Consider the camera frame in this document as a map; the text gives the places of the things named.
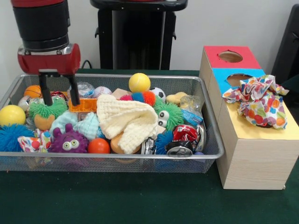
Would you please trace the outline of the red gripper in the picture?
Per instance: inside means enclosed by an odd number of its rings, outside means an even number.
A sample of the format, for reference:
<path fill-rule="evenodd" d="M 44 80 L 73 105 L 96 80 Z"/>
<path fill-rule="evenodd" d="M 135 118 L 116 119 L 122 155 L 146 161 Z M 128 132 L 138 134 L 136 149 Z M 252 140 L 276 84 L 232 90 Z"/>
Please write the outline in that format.
<path fill-rule="evenodd" d="M 78 44 L 68 44 L 65 48 L 48 52 L 30 52 L 23 46 L 18 49 L 18 62 L 26 74 L 39 75 L 39 86 L 41 88 L 44 103 L 52 105 L 52 97 L 47 87 L 46 72 L 55 72 L 60 75 L 69 75 L 68 80 L 71 86 L 70 95 L 73 106 L 80 104 L 78 85 L 75 80 L 75 73 L 80 66 L 80 49 Z"/>

